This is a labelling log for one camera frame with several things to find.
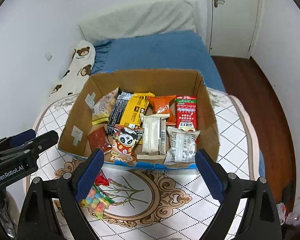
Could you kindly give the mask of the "small red snack packet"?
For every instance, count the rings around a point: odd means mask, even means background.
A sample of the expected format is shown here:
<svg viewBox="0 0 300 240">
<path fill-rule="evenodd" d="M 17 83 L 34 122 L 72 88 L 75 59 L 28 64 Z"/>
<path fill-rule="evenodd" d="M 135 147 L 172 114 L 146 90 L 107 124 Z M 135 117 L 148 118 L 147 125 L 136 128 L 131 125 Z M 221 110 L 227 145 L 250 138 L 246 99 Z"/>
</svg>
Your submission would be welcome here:
<svg viewBox="0 0 300 240">
<path fill-rule="evenodd" d="M 97 177 L 95 178 L 94 184 L 96 186 L 109 186 L 109 181 L 102 170 L 98 173 Z"/>
</svg>

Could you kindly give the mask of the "grey pillow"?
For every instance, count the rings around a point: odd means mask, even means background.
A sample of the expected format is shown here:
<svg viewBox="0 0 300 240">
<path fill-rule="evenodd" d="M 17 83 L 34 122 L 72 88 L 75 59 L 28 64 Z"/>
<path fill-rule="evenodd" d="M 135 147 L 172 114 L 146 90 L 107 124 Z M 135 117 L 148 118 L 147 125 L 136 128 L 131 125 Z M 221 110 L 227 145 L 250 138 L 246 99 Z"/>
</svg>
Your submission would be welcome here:
<svg viewBox="0 0 300 240">
<path fill-rule="evenodd" d="M 90 43 L 164 34 L 200 28 L 198 3 L 193 0 L 165 0 L 115 9 L 82 21 L 79 27 Z"/>
</svg>

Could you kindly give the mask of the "red white sauce packet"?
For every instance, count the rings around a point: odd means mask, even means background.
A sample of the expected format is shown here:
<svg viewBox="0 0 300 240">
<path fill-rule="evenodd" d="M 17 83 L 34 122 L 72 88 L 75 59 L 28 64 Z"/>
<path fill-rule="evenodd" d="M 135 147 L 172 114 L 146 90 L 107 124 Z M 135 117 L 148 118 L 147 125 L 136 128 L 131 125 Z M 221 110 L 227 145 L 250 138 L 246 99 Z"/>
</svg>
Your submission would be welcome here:
<svg viewBox="0 0 300 240">
<path fill-rule="evenodd" d="M 177 96 L 175 98 L 175 127 L 184 131 L 197 130 L 197 98 Z"/>
</svg>

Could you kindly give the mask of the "beige biscuit packet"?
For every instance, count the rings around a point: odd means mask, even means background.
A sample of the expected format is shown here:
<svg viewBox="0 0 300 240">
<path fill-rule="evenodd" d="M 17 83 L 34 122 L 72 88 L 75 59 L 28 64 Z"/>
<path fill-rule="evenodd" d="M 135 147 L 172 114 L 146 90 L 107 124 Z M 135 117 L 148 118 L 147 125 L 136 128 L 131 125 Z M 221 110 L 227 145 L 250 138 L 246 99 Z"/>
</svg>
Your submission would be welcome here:
<svg viewBox="0 0 300 240">
<path fill-rule="evenodd" d="M 103 96 L 92 109 L 92 125 L 108 122 L 118 96 L 119 87 Z"/>
</svg>

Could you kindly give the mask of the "panda snack packet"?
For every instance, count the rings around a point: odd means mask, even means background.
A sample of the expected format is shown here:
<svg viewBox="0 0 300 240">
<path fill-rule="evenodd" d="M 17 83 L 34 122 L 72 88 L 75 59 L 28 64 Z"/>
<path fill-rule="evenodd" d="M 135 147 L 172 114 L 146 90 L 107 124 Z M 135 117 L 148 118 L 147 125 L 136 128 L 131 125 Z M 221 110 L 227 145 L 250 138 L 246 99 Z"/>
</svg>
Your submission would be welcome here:
<svg viewBox="0 0 300 240">
<path fill-rule="evenodd" d="M 122 161 L 127 165 L 135 166 L 137 157 L 134 147 L 142 138 L 143 133 L 143 128 L 129 128 L 122 125 L 115 125 L 110 162 Z"/>
</svg>

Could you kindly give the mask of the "white bread packet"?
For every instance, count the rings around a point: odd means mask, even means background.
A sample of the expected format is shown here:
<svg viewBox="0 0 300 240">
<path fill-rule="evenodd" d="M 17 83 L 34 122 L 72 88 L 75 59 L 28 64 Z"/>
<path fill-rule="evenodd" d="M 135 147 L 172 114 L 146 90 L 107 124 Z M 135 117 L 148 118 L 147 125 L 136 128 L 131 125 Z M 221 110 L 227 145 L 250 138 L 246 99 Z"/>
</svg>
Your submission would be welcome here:
<svg viewBox="0 0 300 240">
<path fill-rule="evenodd" d="M 165 165 L 194 163 L 197 152 L 197 139 L 200 131 L 184 131 L 174 127 L 167 128 L 170 148 L 166 153 Z"/>
</svg>

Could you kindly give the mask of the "bear print pillow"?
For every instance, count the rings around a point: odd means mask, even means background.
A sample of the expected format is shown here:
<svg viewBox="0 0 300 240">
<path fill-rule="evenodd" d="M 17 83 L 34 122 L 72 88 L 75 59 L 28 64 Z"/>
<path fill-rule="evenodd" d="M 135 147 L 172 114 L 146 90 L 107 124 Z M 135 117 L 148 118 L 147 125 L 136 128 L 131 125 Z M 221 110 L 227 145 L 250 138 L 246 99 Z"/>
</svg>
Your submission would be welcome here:
<svg viewBox="0 0 300 240">
<path fill-rule="evenodd" d="M 51 92 L 50 98 L 58 100 L 79 93 L 90 77 L 95 57 L 94 46 L 86 40 L 81 40 L 74 49 L 70 67 Z"/>
</svg>

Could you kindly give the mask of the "blue bed sheet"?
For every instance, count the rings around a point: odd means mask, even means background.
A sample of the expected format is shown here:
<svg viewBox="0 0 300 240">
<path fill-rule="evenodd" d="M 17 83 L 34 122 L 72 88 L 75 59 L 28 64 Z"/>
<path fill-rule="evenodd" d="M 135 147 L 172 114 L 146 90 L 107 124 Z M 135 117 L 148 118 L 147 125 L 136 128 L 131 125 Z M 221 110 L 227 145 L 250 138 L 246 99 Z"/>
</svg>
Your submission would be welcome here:
<svg viewBox="0 0 300 240">
<path fill-rule="evenodd" d="M 193 31 L 104 40 L 94 48 L 91 74 L 126 69 L 193 69 L 201 73 L 207 87 L 225 92 L 212 57 Z"/>
</svg>

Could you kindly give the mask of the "colourful candy bag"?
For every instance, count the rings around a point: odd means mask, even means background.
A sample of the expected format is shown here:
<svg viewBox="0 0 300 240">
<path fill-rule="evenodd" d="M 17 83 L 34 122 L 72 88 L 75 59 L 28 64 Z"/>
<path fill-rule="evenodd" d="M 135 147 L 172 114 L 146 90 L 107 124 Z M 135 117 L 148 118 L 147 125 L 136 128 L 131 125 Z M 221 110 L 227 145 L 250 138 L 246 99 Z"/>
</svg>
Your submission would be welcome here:
<svg viewBox="0 0 300 240">
<path fill-rule="evenodd" d="M 115 202 L 93 184 L 85 199 L 81 200 L 80 206 L 88 208 L 93 217 L 103 219 L 104 211 Z"/>
</svg>

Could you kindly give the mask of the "dark red snack packet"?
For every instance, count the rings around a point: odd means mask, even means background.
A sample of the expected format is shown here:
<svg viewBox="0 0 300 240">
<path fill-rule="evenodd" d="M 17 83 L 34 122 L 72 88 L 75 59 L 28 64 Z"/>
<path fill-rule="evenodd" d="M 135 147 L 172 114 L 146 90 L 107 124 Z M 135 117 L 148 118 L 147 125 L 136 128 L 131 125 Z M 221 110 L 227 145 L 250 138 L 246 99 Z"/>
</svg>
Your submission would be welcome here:
<svg viewBox="0 0 300 240">
<path fill-rule="evenodd" d="M 88 135 L 90 149 L 93 152 L 96 149 L 101 150 L 104 154 L 111 151 L 112 145 L 109 142 L 104 126 L 100 126 Z"/>
</svg>

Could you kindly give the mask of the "white floral quilt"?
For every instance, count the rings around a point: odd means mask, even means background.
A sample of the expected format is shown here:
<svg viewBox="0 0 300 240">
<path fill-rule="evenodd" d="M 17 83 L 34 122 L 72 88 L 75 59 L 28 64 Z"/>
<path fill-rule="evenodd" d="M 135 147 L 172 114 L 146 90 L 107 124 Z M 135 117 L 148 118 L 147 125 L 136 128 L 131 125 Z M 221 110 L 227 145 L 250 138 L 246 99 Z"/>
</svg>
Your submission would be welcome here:
<svg viewBox="0 0 300 240">
<path fill-rule="evenodd" d="M 241 179 L 264 175 L 258 138 L 250 116 L 233 95 L 209 90 L 219 130 L 217 161 Z M 98 218 L 82 211 L 100 239 L 198 239 L 216 214 L 211 196 L 197 171 L 127 171 L 104 165 L 113 201 Z"/>
</svg>

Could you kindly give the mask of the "black snack bar packet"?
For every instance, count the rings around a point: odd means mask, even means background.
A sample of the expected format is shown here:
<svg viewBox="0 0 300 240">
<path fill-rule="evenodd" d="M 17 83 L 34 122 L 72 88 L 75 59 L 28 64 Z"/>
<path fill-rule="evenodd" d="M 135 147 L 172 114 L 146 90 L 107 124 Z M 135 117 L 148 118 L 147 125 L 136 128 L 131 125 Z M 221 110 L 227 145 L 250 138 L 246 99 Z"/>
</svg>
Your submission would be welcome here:
<svg viewBox="0 0 300 240">
<path fill-rule="evenodd" d="M 133 96 L 133 93 L 124 92 L 121 89 L 119 89 L 115 104 L 111 111 L 109 122 L 107 124 L 106 134 L 108 136 L 113 135 L 115 125 L 120 123 L 120 120 L 125 111 L 126 105 L 132 96 Z"/>
</svg>

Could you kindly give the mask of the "orange snack packet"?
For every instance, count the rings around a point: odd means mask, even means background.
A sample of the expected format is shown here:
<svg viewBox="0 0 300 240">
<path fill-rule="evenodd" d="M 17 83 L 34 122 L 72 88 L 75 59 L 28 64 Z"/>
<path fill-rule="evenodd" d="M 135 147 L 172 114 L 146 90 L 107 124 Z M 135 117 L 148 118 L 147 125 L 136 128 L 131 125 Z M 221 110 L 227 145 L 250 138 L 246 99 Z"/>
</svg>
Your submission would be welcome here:
<svg viewBox="0 0 300 240">
<path fill-rule="evenodd" d="M 172 113 L 170 106 L 175 101 L 175 95 L 168 96 L 148 96 L 147 100 L 153 110 L 154 114 L 169 114 L 170 116 L 166 120 L 168 126 L 175 126 L 176 118 Z"/>
</svg>

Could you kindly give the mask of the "white wafer packet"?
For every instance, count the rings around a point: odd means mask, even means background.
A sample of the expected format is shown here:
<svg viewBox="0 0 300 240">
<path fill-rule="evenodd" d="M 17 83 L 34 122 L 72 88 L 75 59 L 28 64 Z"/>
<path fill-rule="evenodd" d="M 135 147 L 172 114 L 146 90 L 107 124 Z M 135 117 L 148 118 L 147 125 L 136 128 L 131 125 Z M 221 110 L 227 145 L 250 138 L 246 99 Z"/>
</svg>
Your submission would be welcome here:
<svg viewBox="0 0 300 240">
<path fill-rule="evenodd" d="M 166 155 L 166 119 L 169 114 L 141 114 L 142 152 L 146 155 Z"/>
</svg>

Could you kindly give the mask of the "cardboard milk box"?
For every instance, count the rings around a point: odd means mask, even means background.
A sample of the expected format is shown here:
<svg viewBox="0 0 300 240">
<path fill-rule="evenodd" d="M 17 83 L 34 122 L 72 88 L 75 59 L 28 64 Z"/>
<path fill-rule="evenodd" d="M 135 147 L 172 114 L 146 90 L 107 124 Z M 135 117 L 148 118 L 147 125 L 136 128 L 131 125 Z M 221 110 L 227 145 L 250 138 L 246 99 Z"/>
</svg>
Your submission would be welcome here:
<svg viewBox="0 0 300 240">
<path fill-rule="evenodd" d="M 138 69 L 89 77 L 58 148 L 88 158 L 109 139 L 105 162 L 146 170 L 192 169 L 196 151 L 216 160 L 219 138 L 202 75 L 196 70 Z"/>
</svg>

